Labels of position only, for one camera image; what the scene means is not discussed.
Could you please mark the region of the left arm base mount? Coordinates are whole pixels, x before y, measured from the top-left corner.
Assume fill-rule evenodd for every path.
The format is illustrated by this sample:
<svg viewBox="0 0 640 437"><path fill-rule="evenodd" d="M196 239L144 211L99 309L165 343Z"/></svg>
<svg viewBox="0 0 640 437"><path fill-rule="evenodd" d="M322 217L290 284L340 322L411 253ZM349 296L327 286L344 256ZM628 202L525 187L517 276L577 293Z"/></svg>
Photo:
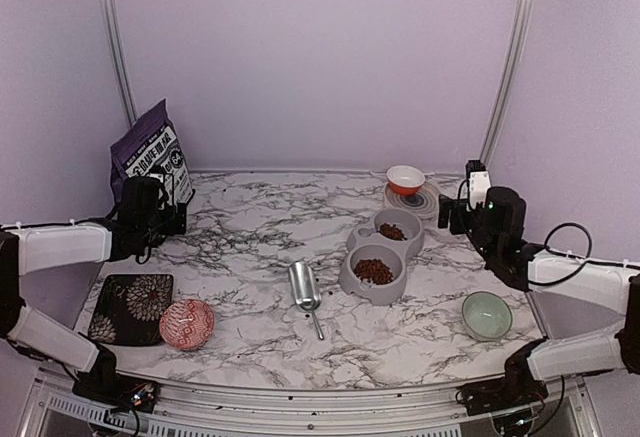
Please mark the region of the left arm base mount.
<svg viewBox="0 0 640 437"><path fill-rule="evenodd" d="M118 410L152 413L160 386L156 381L120 374L117 359L108 348L97 344L97 358L88 372L78 371L73 385L75 395L110 404Z"/></svg>

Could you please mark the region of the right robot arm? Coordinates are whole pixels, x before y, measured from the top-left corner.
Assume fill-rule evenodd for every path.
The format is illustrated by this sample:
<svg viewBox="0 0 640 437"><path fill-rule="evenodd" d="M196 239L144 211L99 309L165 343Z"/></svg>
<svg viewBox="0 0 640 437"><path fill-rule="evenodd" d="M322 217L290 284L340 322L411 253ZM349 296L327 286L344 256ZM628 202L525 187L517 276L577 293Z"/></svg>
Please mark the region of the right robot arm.
<svg viewBox="0 0 640 437"><path fill-rule="evenodd" d="M495 395L515 405L535 381L572 374L639 371L639 266L595 260L529 243L524 232L525 201L512 189L491 187L483 202L462 197L438 199L438 225L465 235L484 267L511 289L570 297L607 308L621 322L564 339L540 340L509 357Z"/></svg>

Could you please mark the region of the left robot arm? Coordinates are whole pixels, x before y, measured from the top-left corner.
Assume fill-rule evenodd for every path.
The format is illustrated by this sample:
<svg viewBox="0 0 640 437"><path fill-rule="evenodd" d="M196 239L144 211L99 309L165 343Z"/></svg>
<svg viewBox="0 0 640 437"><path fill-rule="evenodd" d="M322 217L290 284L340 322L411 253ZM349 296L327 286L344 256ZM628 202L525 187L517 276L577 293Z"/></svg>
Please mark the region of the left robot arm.
<svg viewBox="0 0 640 437"><path fill-rule="evenodd" d="M102 218L1 228L1 338L82 374L106 402L125 395L115 355L30 307L20 279L30 273L82 263L146 258L169 236L186 233L186 201L174 199L158 176L125 180L121 200Z"/></svg>

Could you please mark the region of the silver metal scoop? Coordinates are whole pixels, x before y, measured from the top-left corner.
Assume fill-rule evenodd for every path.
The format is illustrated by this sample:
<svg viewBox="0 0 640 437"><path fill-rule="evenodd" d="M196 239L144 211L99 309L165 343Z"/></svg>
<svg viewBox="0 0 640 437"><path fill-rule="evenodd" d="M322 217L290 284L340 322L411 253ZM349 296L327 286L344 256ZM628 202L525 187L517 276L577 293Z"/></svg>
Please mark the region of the silver metal scoop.
<svg viewBox="0 0 640 437"><path fill-rule="evenodd" d="M312 268L304 262L294 262L288 267L288 276L296 306L310 316L318 339L324 341L325 335L316 316L322 297Z"/></svg>

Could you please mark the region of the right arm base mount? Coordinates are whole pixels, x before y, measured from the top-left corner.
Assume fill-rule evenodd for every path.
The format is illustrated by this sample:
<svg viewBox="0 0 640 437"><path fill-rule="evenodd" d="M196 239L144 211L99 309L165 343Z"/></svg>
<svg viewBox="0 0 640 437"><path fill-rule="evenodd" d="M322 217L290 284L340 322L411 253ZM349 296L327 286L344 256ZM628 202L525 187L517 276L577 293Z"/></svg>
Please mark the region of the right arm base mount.
<svg viewBox="0 0 640 437"><path fill-rule="evenodd" d="M543 402L548 390L542 381L533 378L527 358L544 342L535 340L509 356L502 377L462 385L456 392L456 402L465 407L468 416Z"/></svg>

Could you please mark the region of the purple puppy food bag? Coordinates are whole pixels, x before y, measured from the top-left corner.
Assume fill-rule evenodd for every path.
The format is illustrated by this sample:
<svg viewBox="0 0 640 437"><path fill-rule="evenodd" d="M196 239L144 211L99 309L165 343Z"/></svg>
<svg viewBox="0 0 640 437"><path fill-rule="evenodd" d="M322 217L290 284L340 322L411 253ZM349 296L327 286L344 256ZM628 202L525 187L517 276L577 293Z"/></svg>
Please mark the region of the purple puppy food bag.
<svg viewBox="0 0 640 437"><path fill-rule="evenodd" d="M188 204L194 194L185 155L163 99L144 113L134 126L110 147L110 184L120 202L124 181L147 176L159 167L168 176L165 188L176 203Z"/></svg>

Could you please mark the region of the grey double pet bowl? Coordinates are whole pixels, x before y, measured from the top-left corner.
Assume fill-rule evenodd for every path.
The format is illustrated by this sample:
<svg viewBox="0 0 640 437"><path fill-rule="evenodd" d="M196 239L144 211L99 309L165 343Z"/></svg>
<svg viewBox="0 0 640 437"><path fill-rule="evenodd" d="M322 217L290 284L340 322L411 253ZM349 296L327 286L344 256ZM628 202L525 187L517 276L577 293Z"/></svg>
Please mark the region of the grey double pet bowl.
<svg viewBox="0 0 640 437"><path fill-rule="evenodd" d="M375 306L391 304L404 294L408 262L424 245L422 221L413 213L385 208L353 228L338 282Z"/></svg>

